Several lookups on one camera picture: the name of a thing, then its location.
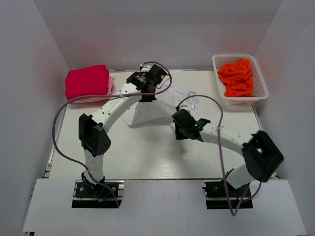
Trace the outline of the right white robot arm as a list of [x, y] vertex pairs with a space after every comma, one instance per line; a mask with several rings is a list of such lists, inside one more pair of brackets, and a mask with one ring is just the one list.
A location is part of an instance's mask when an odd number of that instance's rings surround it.
[[207, 119], [195, 120], [185, 109], [177, 110], [173, 115], [172, 129], [177, 140], [197, 140], [217, 144], [219, 150], [227, 148], [244, 158], [244, 165], [232, 169], [225, 175], [223, 192], [234, 196], [240, 187], [252, 181], [267, 182], [284, 156], [269, 135], [259, 130], [255, 134], [246, 134], [215, 126]]

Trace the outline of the orange t shirt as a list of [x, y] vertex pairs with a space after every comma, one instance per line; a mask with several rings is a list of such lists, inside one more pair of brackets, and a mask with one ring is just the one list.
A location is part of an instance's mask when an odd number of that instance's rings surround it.
[[226, 88], [225, 97], [254, 97], [253, 73], [249, 59], [227, 63], [218, 70], [217, 74]]

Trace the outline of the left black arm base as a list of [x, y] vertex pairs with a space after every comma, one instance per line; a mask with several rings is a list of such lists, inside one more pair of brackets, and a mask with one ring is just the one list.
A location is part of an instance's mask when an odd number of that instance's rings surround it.
[[105, 182], [115, 194], [114, 199], [110, 190], [100, 186], [96, 194], [93, 194], [89, 187], [82, 180], [77, 180], [74, 187], [72, 208], [97, 208], [111, 209], [119, 208], [124, 193], [123, 180], [108, 180]]

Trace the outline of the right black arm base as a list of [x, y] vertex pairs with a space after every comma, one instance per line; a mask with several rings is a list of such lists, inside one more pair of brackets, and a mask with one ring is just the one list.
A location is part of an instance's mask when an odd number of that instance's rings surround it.
[[[246, 190], [246, 185], [238, 189], [233, 189], [229, 184], [228, 193], [230, 197], [231, 206], [236, 209], [238, 202], [240, 201], [242, 194]], [[207, 209], [229, 209], [223, 181], [208, 181], [204, 182], [202, 187], [205, 198], [206, 198], [206, 208]], [[247, 190], [239, 209], [252, 209], [253, 203], [250, 200], [251, 197], [250, 189]]]

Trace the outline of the folded magenta t shirt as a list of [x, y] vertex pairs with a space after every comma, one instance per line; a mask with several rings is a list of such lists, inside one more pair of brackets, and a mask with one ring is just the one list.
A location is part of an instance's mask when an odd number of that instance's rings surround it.
[[65, 96], [107, 95], [109, 70], [105, 64], [70, 70], [65, 78]]

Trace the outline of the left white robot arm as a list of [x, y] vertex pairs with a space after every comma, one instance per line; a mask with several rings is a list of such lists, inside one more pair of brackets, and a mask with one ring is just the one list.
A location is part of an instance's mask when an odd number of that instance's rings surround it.
[[88, 168], [82, 173], [82, 180], [93, 196], [101, 195], [104, 190], [103, 158], [111, 145], [108, 137], [110, 128], [133, 104], [156, 100], [156, 87], [169, 75], [168, 70], [157, 64], [148, 71], [136, 71], [127, 78], [117, 97], [91, 115], [82, 114], [79, 117], [79, 140]]

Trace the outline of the white t shirt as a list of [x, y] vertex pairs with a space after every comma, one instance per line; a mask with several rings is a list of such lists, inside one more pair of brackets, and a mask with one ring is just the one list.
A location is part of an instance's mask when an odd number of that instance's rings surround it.
[[199, 99], [190, 98], [180, 103], [188, 96], [196, 95], [196, 92], [178, 85], [172, 85], [167, 91], [156, 95], [152, 102], [133, 104], [121, 119], [131, 128], [150, 123], [170, 124], [172, 115], [176, 112], [177, 105], [188, 110], [192, 115], [196, 114]]

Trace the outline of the white plastic basket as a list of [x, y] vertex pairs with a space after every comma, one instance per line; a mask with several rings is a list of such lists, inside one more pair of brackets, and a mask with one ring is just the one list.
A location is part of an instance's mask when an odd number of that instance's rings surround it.
[[[223, 82], [219, 79], [217, 74], [218, 70], [227, 63], [236, 63], [239, 59], [249, 59], [251, 61], [252, 73], [253, 73], [253, 95], [254, 97], [225, 97], [226, 91]], [[255, 58], [251, 55], [242, 54], [221, 54], [214, 55], [212, 57], [215, 77], [217, 80], [219, 94], [221, 96], [222, 104], [228, 105], [241, 105], [241, 104], [253, 104], [256, 101], [266, 99], [269, 95], [263, 76], [260, 72], [259, 66], [255, 61]]]

